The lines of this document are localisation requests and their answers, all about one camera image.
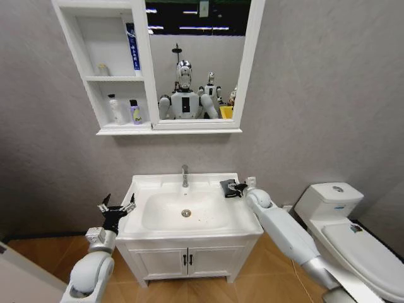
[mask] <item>cabinet door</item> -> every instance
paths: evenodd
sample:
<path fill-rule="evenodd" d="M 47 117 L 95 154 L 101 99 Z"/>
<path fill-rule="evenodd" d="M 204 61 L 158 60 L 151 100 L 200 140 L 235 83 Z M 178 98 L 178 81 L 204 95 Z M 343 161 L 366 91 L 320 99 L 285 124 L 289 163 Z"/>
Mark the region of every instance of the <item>cabinet door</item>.
<path fill-rule="evenodd" d="M 240 259 L 243 246 L 194 247 L 188 249 L 189 276 L 229 276 Z"/>
<path fill-rule="evenodd" d="M 136 249 L 129 251 L 143 279 L 187 276 L 187 248 Z"/>

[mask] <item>white bottle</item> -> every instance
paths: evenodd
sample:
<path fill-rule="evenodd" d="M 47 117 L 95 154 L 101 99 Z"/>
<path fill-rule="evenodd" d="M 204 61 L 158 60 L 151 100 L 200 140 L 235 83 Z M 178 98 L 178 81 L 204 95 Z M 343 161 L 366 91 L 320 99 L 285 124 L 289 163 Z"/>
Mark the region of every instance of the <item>white bottle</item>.
<path fill-rule="evenodd" d="M 111 107 L 112 113 L 114 114 L 115 123 L 118 125 L 125 124 L 125 118 L 122 115 L 121 108 L 119 106 L 118 101 L 115 99 L 115 94 L 112 93 L 112 94 L 108 95 L 108 97 L 110 98 L 109 105 Z"/>

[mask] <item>baseboard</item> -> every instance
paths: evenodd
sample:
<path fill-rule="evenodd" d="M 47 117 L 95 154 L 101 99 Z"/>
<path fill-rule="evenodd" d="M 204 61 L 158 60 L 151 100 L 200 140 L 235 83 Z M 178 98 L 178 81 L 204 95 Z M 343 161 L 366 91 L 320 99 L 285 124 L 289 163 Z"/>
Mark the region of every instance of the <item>baseboard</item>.
<path fill-rule="evenodd" d="M 400 259 L 400 261 L 402 263 L 404 263 L 404 258 L 403 256 L 399 255 L 397 252 L 395 252 L 391 247 L 389 247 L 386 243 L 383 242 L 383 240 L 381 240 L 378 236 L 376 236 L 375 234 L 373 234 L 365 225 L 363 225 L 359 220 L 351 220 L 353 223 L 360 225 L 360 227 L 362 227 L 364 230 L 366 230 L 368 233 L 370 233 L 373 237 L 375 237 L 377 240 L 379 240 L 379 242 L 381 244 L 383 244 L 384 246 L 386 246 L 389 251 L 391 251 L 398 259 Z"/>
<path fill-rule="evenodd" d="M 1 242 L 7 244 L 11 240 L 35 239 L 35 238 L 56 238 L 56 237 L 72 237 L 75 235 L 85 235 L 85 232 L 48 232 L 44 234 L 27 234 L 27 235 L 8 235 Z"/>

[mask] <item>bottle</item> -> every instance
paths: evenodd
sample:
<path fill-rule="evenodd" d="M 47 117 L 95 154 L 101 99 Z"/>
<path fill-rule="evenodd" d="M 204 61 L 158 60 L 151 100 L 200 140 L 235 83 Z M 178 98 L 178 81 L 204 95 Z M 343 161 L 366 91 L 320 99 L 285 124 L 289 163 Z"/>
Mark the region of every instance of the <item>bottle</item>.
<path fill-rule="evenodd" d="M 138 106 L 138 101 L 135 99 L 129 100 L 131 103 L 131 113 L 133 124 L 141 124 L 140 108 Z"/>
<path fill-rule="evenodd" d="M 118 125 L 125 124 L 125 118 L 122 115 L 118 101 L 115 99 L 115 94 L 111 93 L 110 95 L 108 95 L 108 97 L 110 98 L 109 105 L 111 107 L 112 113 L 114 114 L 115 123 Z"/>

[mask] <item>electrical outlet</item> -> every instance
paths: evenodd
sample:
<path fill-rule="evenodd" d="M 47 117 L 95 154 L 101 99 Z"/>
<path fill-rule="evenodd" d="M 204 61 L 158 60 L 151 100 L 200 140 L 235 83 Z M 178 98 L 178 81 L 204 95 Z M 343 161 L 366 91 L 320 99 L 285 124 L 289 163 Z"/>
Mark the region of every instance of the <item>electrical outlet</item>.
<path fill-rule="evenodd" d="M 199 2 L 199 17 L 207 17 L 209 16 L 209 1 L 200 1 Z"/>

